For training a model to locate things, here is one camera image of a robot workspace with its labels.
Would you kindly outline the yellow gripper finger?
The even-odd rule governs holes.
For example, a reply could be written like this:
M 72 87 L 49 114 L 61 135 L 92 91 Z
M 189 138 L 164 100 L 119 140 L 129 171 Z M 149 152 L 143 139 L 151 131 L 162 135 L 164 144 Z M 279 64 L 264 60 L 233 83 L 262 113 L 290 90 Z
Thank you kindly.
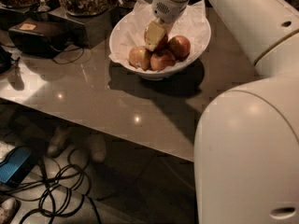
M 160 20 L 151 21 L 146 32 L 145 47 L 150 51 L 154 51 L 167 34 L 167 31 Z

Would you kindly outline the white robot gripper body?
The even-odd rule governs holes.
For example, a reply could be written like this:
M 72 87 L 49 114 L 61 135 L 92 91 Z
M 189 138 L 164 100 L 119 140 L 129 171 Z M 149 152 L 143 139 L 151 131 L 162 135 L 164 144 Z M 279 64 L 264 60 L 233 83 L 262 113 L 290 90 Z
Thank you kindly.
M 190 0 L 152 0 L 153 15 L 165 23 L 175 22 L 184 12 Z

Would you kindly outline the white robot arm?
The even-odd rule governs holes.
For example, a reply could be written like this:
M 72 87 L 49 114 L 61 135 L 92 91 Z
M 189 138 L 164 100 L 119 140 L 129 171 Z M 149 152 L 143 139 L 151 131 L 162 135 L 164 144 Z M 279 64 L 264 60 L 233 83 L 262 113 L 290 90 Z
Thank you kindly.
M 153 0 L 178 19 L 188 0 Z M 299 224 L 299 18 L 284 0 L 208 0 L 259 79 L 205 109 L 194 140 L 199 224 Z

